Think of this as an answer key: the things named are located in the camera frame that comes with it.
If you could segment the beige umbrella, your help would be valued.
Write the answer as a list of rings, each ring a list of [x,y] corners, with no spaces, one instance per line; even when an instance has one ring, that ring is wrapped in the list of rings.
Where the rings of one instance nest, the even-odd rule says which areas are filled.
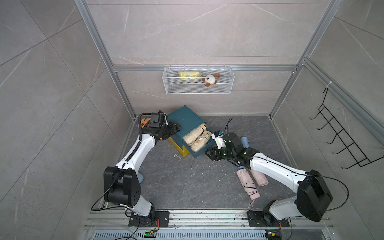
[[[197,128],[190,131],[187,135],[183,137],[183,140],[187,145],[191,145],[194,141],[198,139],[198,137],[207,129],[206,124],[203,123],[199,125]]]
[[[200,151],[210,140],[212,133],[204,131],[197,139],[190,144],[190,148],[194,153]]]

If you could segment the teal and yellow drawer box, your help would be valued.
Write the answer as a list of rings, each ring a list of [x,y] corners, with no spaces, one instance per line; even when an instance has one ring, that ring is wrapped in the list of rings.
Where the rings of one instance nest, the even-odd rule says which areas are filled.
[[[185,157],[191,155],[193,158],[197,158],[205,154],[205,151],[216,145],[212,137],[209,137],[207,144],[196,153],[190,148],[190,146],[184,141],[183,137],[189,134],[192,130],[199,127],[206,122],[193,112],[187,106],[183,106],[178,110],[167,115],[168,122],[177,122],[181,126],[181,130],[175,135],[169,137],[171,144],[179,151],[179,153]]]

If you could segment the blue umbrella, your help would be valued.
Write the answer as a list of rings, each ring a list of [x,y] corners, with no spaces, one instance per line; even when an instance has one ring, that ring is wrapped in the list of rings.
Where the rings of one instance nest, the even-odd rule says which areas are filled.
[[[245,149],[250,147],[250,143],[247,137],[241,137],[241,143]]]

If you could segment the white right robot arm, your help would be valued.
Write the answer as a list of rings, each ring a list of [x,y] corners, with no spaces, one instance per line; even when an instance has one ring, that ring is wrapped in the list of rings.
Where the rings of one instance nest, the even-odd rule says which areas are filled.
[[[213,161],[227,160],[235,166],[243,166],[265,174],[291,189],[295,196],[269,202],[262,211],[260,220],[267,226],[292,217],[305,217],[319,222],[333,196],[317,171],[298,170],[279,163],[253,148],[246,148],[234,133],[216,131],[211,135],[216,146],[206,151]]]

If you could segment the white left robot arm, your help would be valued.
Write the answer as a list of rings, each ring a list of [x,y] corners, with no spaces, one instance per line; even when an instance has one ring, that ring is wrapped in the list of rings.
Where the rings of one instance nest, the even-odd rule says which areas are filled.
[[[138,121],[139,133],[132,148],[114,167],[104,171],[104,200],[127,207],[141,226],[148,226],[156,221],[155,207],[141,194],[139,169],[156,143],[178,133],[181,126],[168,122],[162,111],[140,114]]]

